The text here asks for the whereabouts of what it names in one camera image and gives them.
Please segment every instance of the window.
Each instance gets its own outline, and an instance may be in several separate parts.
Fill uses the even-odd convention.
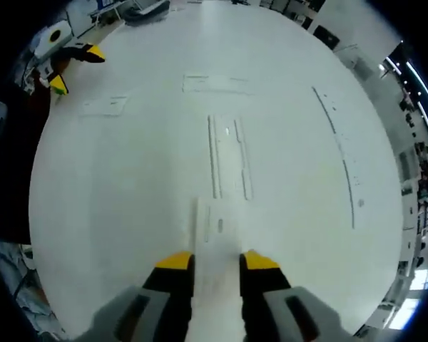
[[[411,319],[418,305],[419,299],[406,299],[397,312],[396,316],[393,318],[389,328],[402,330],[406,326],[407,322]]]
[[[411,290],[428,289],[428,269],[418,269],[415,271],[415,277],[411,283]]]

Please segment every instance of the white table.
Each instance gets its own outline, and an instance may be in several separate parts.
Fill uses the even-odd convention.
[[[215,1],[120,26],[101,49],[106,63],[66,76],[70,94],[51,109],[31,180],[36,265],[67,332],[85,331],[159,259],[193,248],[196,203],[212,201],[215,178],[237,222],[234,249],[273,258],[354,333],[394,279],[402,229],[392,149],[354,76],[284,16]],[[200,92],[183,86],[193,75],[208,77]],[[117,117],[80,115],[86,100],[123,94]],[[208,117],[225,128],[215,177]],[[213,340],[222,325],[239,334],[234,316],[219,317]]]

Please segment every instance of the yellow object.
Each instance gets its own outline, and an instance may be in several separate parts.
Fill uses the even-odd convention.
[[[156,267],[160,269],[187,269],[188,260],[192,256],[190,252],[175,253],[168,258],[159,261]]]
[[[49,85],[54,89],[54,91],[61,95],[68,94],[68,89],[63,81],[62,76],[57,75],[49,82]]]
[[[106,60],[105,55],[103,54],[103,52],[101,52],[100,48],[97,45],[92,45],[92,47],[88,49],[87,52],[93,53],[94,55]]]
[[[256,251],[251,249],[250,251],[244,253],[246,264],[248,269],[278,269],[279,264],[274,262],[266,256],[261,256]]]

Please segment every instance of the desk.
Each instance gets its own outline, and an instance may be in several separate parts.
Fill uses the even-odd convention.
[[[402,233],[393,152],[355,77],[284,16],[221,1],[119,26],[100,48],[106,63],[65,77],[70,94],[51,108],[31,180],[35,261],[66,331],[85,331],[159,259],[192,248],[195,205],[213,198],[215,118],[243,129],[248,195],[235,183],[237,150],[227,144],[219,159],[223,199],[241,212],[240,249],[274,259],[354,333],[395,277]],[[184,83],[193,76],[213,81],[195,91]],[[80,115],[86,100],[123,94],[117,117]],[[227,139],[234,128],[218,132]],[[242,327],[234,315],[226,312],[222,324]],[[222,331],[216,324],[210,335]]]

